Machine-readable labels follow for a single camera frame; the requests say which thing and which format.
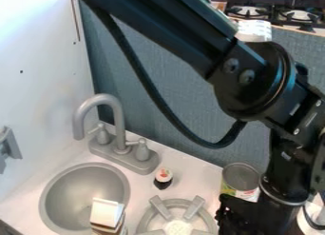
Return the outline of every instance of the black cable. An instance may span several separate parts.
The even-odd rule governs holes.
[[[124,36],[124,33],[121,31],[120,27],[116,24],[115,20],[110,16],[110,14],[106,13],[104,10],[96,8],[91,5],[91,3],[85,1],[86,4],[95,12],[98,18],[103,22],[105,27],[109,30],[116,43],[119,45],[120,49],[124,53],[127,61],[131,65],[131,67],[136,72],[140,82],[143,84],[147,94],[151,98],[151,100],[155,103],[157,108],[162,112],[162,114],[169,120],[169,122],[183,135],[185,135],[188,139],[193,142],[209,148],[223,148],[232,144],[236,138],[239,136],[239,133],[246,126],[246,122],[242,122],[237,120],[232,127],[228,130],[228,132],[223,136],[221,140],[216,143],[208,142],[203,140],[195,133],[193,133],[171,110],[169,105],[164,101],[161,97],[160,93],[156,89],[155,85],[151,81],[150,77],[146,73],[143,64],[140,62],[138,56],[134,52],[131,45],[128,43],[127,39]]]
[[[312,218],[310,218],[310,216],[309,216],[308,213],[307,213],[306,206],[303,206],[303,207],[302,207],[302,210],[303,210],[303,214],[304,214],[304,216],[305,216],[305,219],[306,219],[308,225],[309,225],[312,229],[319,230],[319,231],[320,231],[320,230],[325,230],[325,225],[318,225],[318,224],[316,224],[316,223],[312,220]]]

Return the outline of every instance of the can label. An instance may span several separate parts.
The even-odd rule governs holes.
[[[239,199],[242,199],[245,201],[249,201],[249,202],[257,202],[258,196],[259,196],[259,188],[257,187],[253,190],[240,191],[240,190],[236,190],[236,189],[230,187],[222,179],[220,193],[228,194],[228,195],[231,195],[236,198],[239,198]]]

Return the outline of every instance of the metal bracket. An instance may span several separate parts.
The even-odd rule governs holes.
[[[0,132],[0,174],[5,170],[7,157],[23,159],[12,129],[4,127]]]

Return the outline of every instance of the faucet handle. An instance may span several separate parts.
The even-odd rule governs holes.
[[[138,161],[144,162],[150,159],[150,150],[144,138],[140,138],[138,141],[129,141],[125,144],[127,146],[137,146],[135,157]]]
[[[98,144],[100,144],[100,145],[109,144],[110,137],[109,137],[108,131],[105,128],[105,124],[99,123],[97,125],[97,127],[95,127],[94,129],[88,131],[87,134],[92,134],[94,132],[97,132],[96,139],[97,139]]]

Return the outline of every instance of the silver faucet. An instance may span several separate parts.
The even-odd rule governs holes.
[[[84,120],[86,114],[94,107],[108,105],[113,109],[116,139],[110,141],[105,124],[100,123],[91,133],[97,132],[88,147],[92,154],[124,166],[141,175],[151,173],[160,163],[159,155],[149,149],[146,140],[127,142],[125,139],[124,114],[120,101],[109,94],[97,94],[85,100],[73,113],[73,136],[76,140],[85,138]]]
[[[127,153],[130,148],[125,142],[125,124],[124,114],[120,101],[109,94],[96,94],[93,97],[85,100],[73,113],[72,127],[73,136],[76,140],[85,138],[84,120],[86,114],[94,107],[99,105],[108,105],[113,109],[113,117],[116,128],[116,152]]]

